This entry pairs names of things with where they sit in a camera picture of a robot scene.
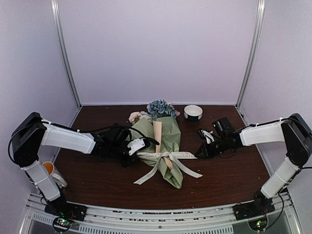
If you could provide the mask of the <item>white ribbon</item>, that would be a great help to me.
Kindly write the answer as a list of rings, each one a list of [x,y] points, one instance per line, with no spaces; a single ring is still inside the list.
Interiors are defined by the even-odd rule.
[[[164,152],[164,153],[138,153],[139,158],[145,164],[152,167],[151,171],[134,182],[141,185],[151,179],[157,172],[160,172],[163,179],[173,187],[180,189],[183,182],[183,174],[194,178],[200,178],[199,174],[180,162],[181,159],[196,159],[190,152]]]

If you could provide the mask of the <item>pink and green wrapping paper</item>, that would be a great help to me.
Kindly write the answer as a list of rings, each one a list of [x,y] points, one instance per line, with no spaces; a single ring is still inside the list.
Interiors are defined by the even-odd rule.
[[[178,123],[173,117],[160,117],[153,123],[141,119],[134,124],[134,128],[142,130],[149,137],[153,137],[159,145],[139,151],[148,153],[179,152],[181,132]]]

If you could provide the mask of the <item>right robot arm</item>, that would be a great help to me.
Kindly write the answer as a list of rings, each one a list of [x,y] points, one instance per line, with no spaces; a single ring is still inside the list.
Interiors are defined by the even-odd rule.
[[[213,131],[197,133],[204,142],[195,154],[199,159],[220,156],[227,150],[249,146],[279,144],[285,158],[271,177],[257,190],[253,201],[233,207],[237,220],[266,215],[275,211],[273,197],[280,194],[300,173],[312,155],[312,130],[299,113],[265,123],[250,124],[236,130],[227,117],[212,123]]]

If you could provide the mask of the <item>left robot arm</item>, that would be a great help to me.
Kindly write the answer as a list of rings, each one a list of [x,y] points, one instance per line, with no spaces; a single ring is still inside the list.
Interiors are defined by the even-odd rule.
[[[52,176],[44,166],[39,151],[43,147],[65,149],[101,159],[118,160],[123,167],[138,159],[139,150],[150,146],[152,139],[130,126],[114,123],[92,130],[63,126],[32,112],[14,130],[7,152],[46,201],[45,212],[68,222],[84,221],[87,207],[68,202],[63,187],[66,180]]]

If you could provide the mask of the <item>white and dark bowl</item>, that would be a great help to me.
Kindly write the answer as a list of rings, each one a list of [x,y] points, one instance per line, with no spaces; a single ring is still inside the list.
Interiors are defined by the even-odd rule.
[[[197,105],[187,105],[184,107],[184,117],[188,121],[199,121],[202,115],[203,110]]]

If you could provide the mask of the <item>orange and white cup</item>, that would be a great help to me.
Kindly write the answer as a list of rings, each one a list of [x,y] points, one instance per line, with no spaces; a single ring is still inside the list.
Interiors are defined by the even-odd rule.
[[[55,165],[50,162],[50,161],[46,161],[43,163],[45,169],[48,171],[49,175],[53,178],[53,180],[56,182],[56,184],[60,187],[60,188],[66,188],[67,187],[67,182],[65,181],[65,179],[63,178],[63,176],[60,174],[60,172],[57,170],[57,168],[55,167]]]

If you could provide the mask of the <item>aluminium front rail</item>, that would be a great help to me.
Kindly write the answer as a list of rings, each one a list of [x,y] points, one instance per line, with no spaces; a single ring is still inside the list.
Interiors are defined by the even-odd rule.
[[[238,220],[233,205],[178,210],[134,210],[88,205],[83,221],[75,220],[67,234],[301,234],[288,193],[273,198],[275,211]]]

